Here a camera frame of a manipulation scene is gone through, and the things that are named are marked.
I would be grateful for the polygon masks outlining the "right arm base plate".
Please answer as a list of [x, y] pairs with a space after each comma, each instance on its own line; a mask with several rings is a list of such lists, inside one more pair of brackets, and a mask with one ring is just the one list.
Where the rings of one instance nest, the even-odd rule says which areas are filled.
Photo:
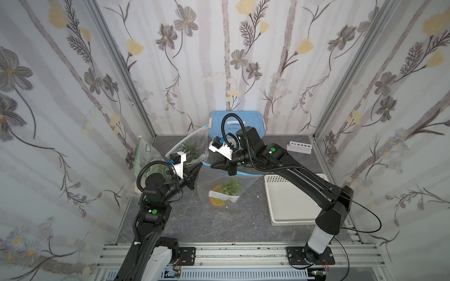
[[334, 265], [335, 258], [330, 247], [326, 247], [322, 254], [316, 254], [312, 250], [304, 250], [304, 247], [286, 247], [288, 262], [292, 266], [309, 265]]

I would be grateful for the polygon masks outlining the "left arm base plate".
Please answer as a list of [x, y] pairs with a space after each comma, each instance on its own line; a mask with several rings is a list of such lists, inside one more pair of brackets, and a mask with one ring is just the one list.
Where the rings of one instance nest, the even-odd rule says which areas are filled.
[[195, 247], [181, 247], [171, 249], [172, 258], [168, 265], [170, 266], [193, 266], [196, 259]]

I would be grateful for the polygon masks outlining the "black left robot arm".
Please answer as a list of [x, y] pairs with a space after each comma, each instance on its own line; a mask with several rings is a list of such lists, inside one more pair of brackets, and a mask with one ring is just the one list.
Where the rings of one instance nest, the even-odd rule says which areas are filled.
[[[142, 177], [155, 165], [166, 166], [171, 178], [166, 180], [162, 174], [153, 173], [142, 187]], [[114, 278], [116, 281], [158, 281], [168, 265], [180, 262], [178, 240], [163, 237], [162, 233], [172, 211], [172, 198], [185, 187], [195, 189], [202, 166], [201, 162], [184, 164], [179, 176], [170, 161], [155, 160], [138, 173], [137, 187], [141, 196], [139, 211], [132, 224], [134, 239]]]

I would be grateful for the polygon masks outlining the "blue-zip clear plastic bag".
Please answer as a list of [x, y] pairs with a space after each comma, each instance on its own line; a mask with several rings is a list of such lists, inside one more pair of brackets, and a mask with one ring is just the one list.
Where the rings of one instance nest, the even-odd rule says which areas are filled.
[[229, 176], [226, 171], [212, 169], [203, 162], [196, 182], [199, 199], [202, 203], [216, 208], [225, 208], [236, 203], [262, 174], [237, 172]]

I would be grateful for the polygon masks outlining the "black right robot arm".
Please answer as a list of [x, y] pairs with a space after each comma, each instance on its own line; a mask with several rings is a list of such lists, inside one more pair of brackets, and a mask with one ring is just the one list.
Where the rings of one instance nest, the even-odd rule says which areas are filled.
[[238, 166], [251, 165], [259, 172], [273, 172], [283, 177], [304, 192], [321, 209], [305, 246], [305, 253], [322, 255], [344, 225], [352, 206], [353, 190], [320, 178], [296, 161], [282, 146], [275, 143], [266, 145], [253, 127], [246, 126], [238, 130], [233, 139], [238, 142], [240, 149], [232, 149], [226, 139], [213, 138], [209, 150], [221, 156], [211, 164], [211, 168], [234, 176]]

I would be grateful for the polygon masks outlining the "yellow toy pineapple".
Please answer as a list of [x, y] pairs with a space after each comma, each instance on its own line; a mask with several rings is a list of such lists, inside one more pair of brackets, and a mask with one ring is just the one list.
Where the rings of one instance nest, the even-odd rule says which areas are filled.
[[232, 178], [209, 192], [209, 202], [214, 207], [226, 207], [230, 202], [235, 203], [242, 192], [241, 181]]

